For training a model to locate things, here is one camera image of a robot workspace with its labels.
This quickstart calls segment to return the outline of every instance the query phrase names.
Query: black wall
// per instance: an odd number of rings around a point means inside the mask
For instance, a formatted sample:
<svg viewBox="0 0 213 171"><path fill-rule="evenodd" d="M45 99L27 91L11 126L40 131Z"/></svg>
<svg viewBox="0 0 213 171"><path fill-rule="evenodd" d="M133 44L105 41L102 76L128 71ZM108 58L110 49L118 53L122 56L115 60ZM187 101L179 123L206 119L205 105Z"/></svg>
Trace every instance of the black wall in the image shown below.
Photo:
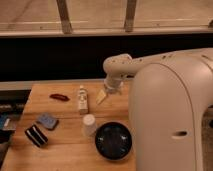
<svg viewBox="0 0 213 171"><path fill-rule="evenodd" d="M0 81L103 78L105 58L213 47L213 34L2 38Z"/></svg>

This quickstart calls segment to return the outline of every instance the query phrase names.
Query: black bowl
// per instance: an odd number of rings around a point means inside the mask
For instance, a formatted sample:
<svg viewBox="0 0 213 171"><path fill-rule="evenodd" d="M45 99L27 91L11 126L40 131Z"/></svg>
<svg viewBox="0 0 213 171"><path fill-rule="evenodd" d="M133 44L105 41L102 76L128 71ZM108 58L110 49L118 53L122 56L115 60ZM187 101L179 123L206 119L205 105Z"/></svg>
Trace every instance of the black bowl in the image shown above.
<svg viewBox="0 0 213 171"><path fill-rule="evenodd" d="M110 160L118 160L129 153L132 138L124 125L108 122L97 130L95 145L102 156Z"/></svg>

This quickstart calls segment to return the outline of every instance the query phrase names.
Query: red object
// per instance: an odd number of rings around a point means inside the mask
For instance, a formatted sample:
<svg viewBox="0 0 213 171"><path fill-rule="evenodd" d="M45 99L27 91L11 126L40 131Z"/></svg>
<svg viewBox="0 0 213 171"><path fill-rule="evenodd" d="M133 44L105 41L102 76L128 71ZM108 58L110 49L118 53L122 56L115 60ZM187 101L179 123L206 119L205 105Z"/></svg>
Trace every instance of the red object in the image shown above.
<svg viewBox="0 0 213 171"><path fill-rule="evenodd" d="M50 98L65 101L65 102L70 100L69 97L62 94L51 94Z"/></svg>

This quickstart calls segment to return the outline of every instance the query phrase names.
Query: blue sponge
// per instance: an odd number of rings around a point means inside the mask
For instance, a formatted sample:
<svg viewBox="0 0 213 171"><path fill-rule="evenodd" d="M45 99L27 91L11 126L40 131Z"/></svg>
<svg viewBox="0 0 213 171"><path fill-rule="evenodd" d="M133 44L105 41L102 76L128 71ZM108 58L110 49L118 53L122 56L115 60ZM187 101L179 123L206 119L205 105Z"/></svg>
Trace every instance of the blue sponge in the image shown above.
<svg viewBox="0 0 213 171"><path fill-rule="evenodd" d="M38 117L37 122L42 124L46 129L53 130L58 124L58 119L48 113L44 113Z"/></svg>

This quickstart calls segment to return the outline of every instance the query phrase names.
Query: floor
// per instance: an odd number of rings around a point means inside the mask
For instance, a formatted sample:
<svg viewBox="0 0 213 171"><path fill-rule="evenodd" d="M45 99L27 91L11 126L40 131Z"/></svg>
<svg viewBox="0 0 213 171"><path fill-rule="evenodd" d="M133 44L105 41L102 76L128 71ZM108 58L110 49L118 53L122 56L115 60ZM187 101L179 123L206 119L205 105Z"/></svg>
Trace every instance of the floor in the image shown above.
<svg viewBox="0 0 213 171"><path fill-rule="evenodd" d="M74 29L122 28L127 0L67 0ZM135 27L208 25L212 0L138 0ZM61 29L56 0L1 0L0 30Z"/></svg>

